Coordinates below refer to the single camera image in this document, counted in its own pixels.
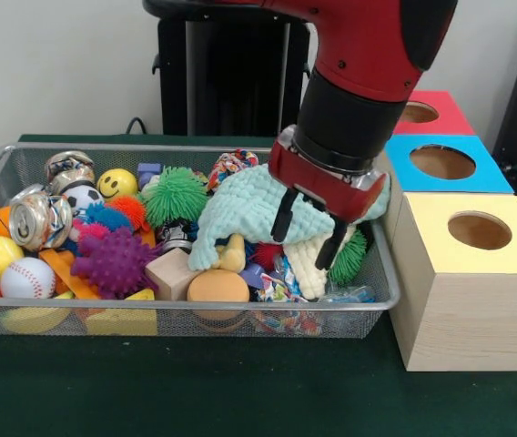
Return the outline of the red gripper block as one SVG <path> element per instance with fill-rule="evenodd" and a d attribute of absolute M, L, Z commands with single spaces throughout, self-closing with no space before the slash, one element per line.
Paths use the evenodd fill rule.
<path fill-rule="evenodd" d="M 355 176 L 320 168 L 294 148 L 291 137 L 275 140 L 269 156 L 269 174 L 286 188 L 272 226 L 274 241 L 282 243 L 287 237 L 292 207 L 300 194 L 335 218 L 332 234 L 316 259 L 319 270 L 330 269 L 346 235 L 347 223 L 365 216 L 388 181 L 388 175 L 377 169 Z"/>

